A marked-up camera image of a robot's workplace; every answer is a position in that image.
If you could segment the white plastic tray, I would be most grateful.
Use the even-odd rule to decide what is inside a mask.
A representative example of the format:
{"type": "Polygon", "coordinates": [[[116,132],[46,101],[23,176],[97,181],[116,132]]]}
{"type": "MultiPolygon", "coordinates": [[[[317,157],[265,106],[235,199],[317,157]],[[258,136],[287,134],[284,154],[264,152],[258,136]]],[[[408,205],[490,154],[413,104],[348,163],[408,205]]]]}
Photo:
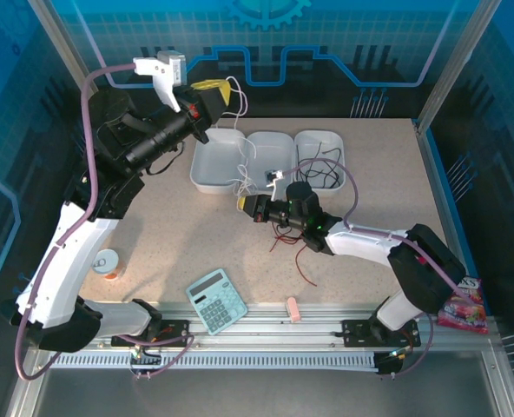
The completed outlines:
{"type": "Polygon", "coordinates": [[[346,183],[344,143],[340,135],[328,130],[303,130],[294,138],[296,181],[308,182],[319,197],[334,197],[346,183]]]}
{"type": "Polygon", "coordinates": [[[237,129],[225,128],[211,128],[206,134],[208,142],[195,146],[190,180],[202,194],[231,194],[240,179],[237,166],[243,160],[245,136],[237,129]]]}
{"type": "MultiPolygon", "coordinates": [[[[282,132],[256,131],[244,141],[237,194],[269,195],[266,188],[266,172],[282,170],[287,174],[287,171],[295,166],[294,140],[282,132]]],[[[287,174],[287,177],[290,184],[293,174],[287,174]]]]}

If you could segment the teal desk calculator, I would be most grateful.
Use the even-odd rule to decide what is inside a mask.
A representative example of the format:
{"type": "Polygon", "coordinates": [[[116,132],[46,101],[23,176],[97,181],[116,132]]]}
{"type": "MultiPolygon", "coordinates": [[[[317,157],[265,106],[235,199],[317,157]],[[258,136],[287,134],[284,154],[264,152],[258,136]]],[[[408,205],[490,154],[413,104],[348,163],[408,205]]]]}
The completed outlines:
{"type": "Polygon", "coordinates": [[[186,289],[186,295],[210,335],[231,327],[248,312],[222,268],[195,281],[186,289]]]}

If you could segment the white lid orange can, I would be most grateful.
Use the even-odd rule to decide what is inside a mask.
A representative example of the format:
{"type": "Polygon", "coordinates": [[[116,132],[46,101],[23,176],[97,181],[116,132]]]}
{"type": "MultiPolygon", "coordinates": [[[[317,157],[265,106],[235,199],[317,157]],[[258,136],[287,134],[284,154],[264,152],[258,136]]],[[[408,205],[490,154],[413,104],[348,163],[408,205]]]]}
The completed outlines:
{"type": "Polygon", "coordinates": [[[118,253],[111,248],[106,248],[97,253],[92,269],[106,281],[113,281],[121,275],[123,265],[118,253]]]}

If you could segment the blue table edge strip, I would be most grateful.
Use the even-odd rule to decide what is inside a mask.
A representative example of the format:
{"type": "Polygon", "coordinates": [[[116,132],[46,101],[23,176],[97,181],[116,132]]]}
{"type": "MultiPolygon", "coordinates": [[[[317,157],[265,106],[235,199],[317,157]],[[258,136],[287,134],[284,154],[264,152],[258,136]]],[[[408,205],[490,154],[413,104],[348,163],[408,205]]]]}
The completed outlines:
{"type": "Polygon", "coordinates": [[[430,129],[418,139],[418,144],[423,156],[425,169],[447,244],[450,250],[464,264],[468,275],[478,278],[478,269],[473,260],[464,227],[458,213],[456,199],[452,195],[450,182],[447,178],[436,141],[430,129]]]}

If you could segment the grey metal panel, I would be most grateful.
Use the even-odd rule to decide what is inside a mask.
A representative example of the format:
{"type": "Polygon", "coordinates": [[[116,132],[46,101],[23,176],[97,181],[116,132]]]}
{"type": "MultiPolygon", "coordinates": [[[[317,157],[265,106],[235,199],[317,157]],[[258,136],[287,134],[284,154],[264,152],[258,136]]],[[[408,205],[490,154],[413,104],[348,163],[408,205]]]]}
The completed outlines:
{"type": "Polygon", "coordinates": [[[502,417],[477,354],[429,353],[409,374],[170,369],[49,372],[32,417],[502,417]]]}

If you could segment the pink purple snack packet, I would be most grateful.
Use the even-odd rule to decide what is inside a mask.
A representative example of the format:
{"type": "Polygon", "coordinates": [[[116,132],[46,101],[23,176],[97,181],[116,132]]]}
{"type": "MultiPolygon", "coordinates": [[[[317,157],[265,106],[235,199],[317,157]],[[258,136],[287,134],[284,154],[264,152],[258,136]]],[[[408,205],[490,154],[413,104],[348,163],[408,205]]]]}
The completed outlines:
{"type": "Polygon", "coordinates": [[[472,304],[466,302],[457,293],[453,293],[438,311],[437,324],[476,334],[488,334],[482,281],[466,276],[458,284],[458,288],[469,297],[472,304]]]}

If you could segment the aluminium frame post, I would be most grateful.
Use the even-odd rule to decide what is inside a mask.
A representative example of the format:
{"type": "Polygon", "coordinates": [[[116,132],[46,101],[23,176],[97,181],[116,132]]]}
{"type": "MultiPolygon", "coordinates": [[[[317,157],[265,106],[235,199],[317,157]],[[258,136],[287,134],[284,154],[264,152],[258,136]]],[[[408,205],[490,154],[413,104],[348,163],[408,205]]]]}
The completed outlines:
{"type": "Polygon", "coordinates": [[[52,0],[26,0],[63,65],[58,81],[50,82],[63,100],[62,115],[76,136],[83,139],[81,87],[89,73],[87,64],[75,46],[69,31],[56,11],[52,0]]]}
{"type": "Polygon", "coordinates": [[[431,94],[422,108],[415,131],[417,138],[426,135],[434,118],[440,111],[451,88],[458,80],[465,65],[470,61],[473,51],[494,17],[502,0],[479,0],[478,6],[465,25],[462,35],[458,39],[441,75],[435,83],[431,94]]]}

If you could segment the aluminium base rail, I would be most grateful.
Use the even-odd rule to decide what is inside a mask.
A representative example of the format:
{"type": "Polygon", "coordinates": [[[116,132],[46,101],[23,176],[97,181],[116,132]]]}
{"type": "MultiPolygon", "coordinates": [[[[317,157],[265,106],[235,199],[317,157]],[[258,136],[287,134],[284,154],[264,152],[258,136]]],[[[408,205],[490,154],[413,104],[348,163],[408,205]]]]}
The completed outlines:
{"type": "MultiPolygon", "coordinates": [[[[346,319],[368,319],[378,303],[299,303],[301,321],[290,322],[285,302],[248,303],[247,314],[217,335],[209,335],[188,302],[152,302],[166,319],[188,320],[194,334],[193,350],[201,351],[341,351],[333,335],[346,319]]],[[[430,352],[483,352],[502,348],[496,322],[490,333],[475,334],[435,324],[430,352]]]]}

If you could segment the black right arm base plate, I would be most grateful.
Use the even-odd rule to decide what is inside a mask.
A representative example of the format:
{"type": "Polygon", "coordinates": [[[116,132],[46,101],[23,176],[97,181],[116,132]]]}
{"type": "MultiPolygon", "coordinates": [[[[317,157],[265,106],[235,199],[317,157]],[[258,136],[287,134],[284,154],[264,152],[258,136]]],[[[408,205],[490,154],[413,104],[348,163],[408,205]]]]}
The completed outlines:
{"type": "Polygon", "coordinates": [[[400,330],[392,331],[374,320],[343,320],[341,336],[346,348],[403,348],[412,343],[421,346],[418,323],[408,321],[400,330]]]}

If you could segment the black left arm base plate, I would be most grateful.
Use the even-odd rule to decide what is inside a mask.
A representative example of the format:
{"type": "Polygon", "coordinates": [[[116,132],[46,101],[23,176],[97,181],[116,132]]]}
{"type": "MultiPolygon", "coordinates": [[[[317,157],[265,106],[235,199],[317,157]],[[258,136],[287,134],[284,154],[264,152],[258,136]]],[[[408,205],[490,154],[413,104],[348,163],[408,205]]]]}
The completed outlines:
{"type": "Polygon", "coordinates": [[[152,343],[169,341],[183,336],[183,339],[168,344],[172,348],[184,348],[187,346],[186,334],[189,331],[188,320],[162,320],[157,330],[148,330],[140,335],[140,338],[152,343]]]}

